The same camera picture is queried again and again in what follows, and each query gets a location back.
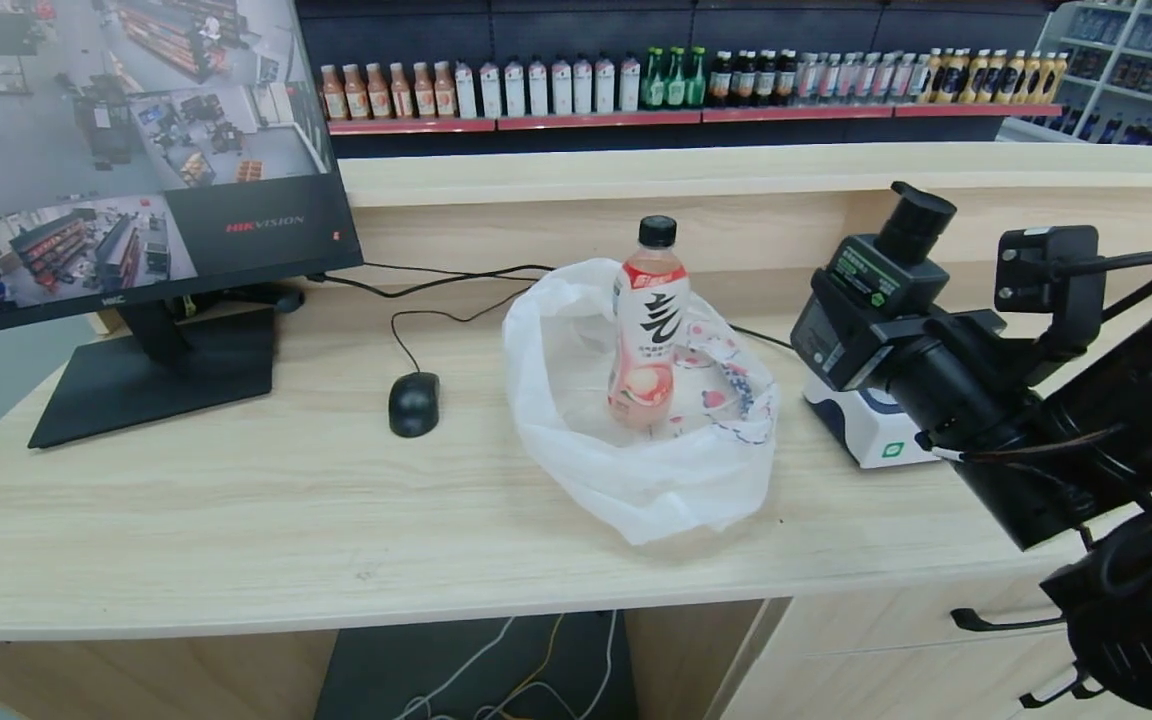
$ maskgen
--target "red shelf edge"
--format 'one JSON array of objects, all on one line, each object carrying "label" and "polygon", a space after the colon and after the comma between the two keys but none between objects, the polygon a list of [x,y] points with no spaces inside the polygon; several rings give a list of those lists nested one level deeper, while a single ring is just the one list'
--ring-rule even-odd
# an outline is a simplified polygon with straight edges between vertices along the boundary
[{"label": "red shelf edge", "polygon": [[758,123],[774,120],[855,120],[892,118],[890,105],[808,105],[790,108],[715,108],[704,111],[707,123]]},{"label": "red shelf edge", "polygon": [[439,118],[430,120],[332,120],[329,132],[347,135],[410,135],[410,132],[492,132],[495,120],[490,118]]},{"label": "red shelf edge", "polygon": [[631,126],[695,126],[700,123],[699,109],[646,109],[641,113],[604,113],[594,115],[541,115],[540,118],[500,118],[497,129],[598,128]]},{"label": "red shelf edge", "polygon": [[1061,106],[1049,103],[1041,105],[995,105],[986,103],[967,105],[897,105],[896,118],[1054,118],[1061,114]]}]

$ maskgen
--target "monitor base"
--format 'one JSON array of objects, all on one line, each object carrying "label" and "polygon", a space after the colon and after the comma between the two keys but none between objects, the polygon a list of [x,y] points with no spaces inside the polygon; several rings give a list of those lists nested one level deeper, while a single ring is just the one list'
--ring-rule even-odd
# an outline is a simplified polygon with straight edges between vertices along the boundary
[{"label": "monitor base", "polygon": [[54,447],[273,388],[273,309],[180,327],[162,302],[118,312],[132,335],[74,351],[29,447]]}]

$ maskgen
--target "computer mouse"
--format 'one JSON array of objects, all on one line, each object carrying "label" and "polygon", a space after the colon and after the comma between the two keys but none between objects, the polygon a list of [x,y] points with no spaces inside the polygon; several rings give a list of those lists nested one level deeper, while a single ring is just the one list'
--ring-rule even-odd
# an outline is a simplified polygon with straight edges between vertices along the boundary
[{"label": "computer mouse", "polygon": [[389,430],[397,437],[420,437],[438,425],[438,376],[410,373],[389,388]]}]

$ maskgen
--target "bottle cap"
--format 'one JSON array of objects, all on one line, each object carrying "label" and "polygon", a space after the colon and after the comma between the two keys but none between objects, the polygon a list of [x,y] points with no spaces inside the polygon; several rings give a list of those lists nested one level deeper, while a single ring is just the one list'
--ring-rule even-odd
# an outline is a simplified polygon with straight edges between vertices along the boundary
[{"label": "bottle cap", "polygon": [[639,245],[673,247],[679,223],[666,215],[647,215],[639,221]]},{"label": "bottle cap", "polygon": [[900,203],[878,233],[874,250],[899,265],[918,265],[927,259],[958,209],[905,182],[893,182],[892,190],[900,194]]}]

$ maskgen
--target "monitor screen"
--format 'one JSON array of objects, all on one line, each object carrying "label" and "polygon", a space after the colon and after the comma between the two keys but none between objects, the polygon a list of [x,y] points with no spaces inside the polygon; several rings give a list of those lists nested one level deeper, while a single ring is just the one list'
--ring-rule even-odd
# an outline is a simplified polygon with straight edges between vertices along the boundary
[{"label": "monitor screen", "polygon": [[0,15],[0,328],[361,264],[291,0]]}]

